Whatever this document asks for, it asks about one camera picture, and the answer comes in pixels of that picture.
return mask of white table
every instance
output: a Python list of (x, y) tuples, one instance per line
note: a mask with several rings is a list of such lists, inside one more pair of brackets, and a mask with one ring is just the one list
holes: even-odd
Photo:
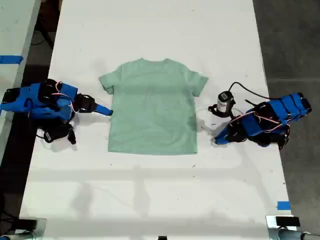
[[(7, 89), (21, 85), (41, 0), (0, 1), (0, 55), (23, 56), (20, 65), (0, 64), (0, 101)], [(12, 113), (0, 116), (0, 164), (12, 124)]]
[[(36, 140), (20, 216), (46, 218), (45, 240), (268, 239), (265, 215), (290, 214), (276, 208), (288, 200), (278, 146), (216, 146), (205, 130), (227, 121), (207, 109), (232, 82), (268, 94), (252, 1), (63, 1), (50, 78), (111, 106), (98, 77), (141, 57), (209, 77), (195, 99), (198, 154), (108, 152), (108, 118), (79, 115), (76, 146)], [(232, 92), (243, 112), (245, 98), (262, 101)]]

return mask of blue tape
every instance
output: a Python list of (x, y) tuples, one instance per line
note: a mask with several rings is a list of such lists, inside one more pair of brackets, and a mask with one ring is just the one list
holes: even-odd
[(0, 55), (0, 64), (20, 64), (23, 56)]
[(278, 201), (277, 205), (278, 210), (291, 210), (289, 201)]

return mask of t-shirt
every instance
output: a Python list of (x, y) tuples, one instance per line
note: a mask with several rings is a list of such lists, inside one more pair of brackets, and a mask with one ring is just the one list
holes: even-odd
[(207, 77), (168, 58), (141, 58), (99, 80), (113, 94), (109, 152), (197, 153), (194, 97), (200, 95)]

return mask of gray floor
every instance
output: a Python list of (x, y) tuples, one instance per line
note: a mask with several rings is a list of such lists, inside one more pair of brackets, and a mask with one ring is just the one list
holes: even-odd
[[(305, 231), (320, 233), (320, 0), (253, 2), (270, 95), (302, 92), (313, 108), (292, 123), (280, 153), (292, 212)], [(32, 46), (28, 64), (49, 65), (51, 54), (46, 42)]]

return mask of t-shirt sleeve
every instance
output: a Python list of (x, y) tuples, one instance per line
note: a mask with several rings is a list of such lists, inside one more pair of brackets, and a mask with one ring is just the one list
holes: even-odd
[(182, 67), (182, 72), (186, 83), (192, 92), (192, 95), (194, 97), (199, 97), (209, 78), (206, 76), (202, 76), (196, 71), (191, 71), (186, 66)]
[(102, 84), (104, 90), (108, 92), (108, 94), (114, 94), (114, 87), (121, 80), (121, 66), (118, 67), (115, 71), (106, 73), (99, 77), (100, 83)]

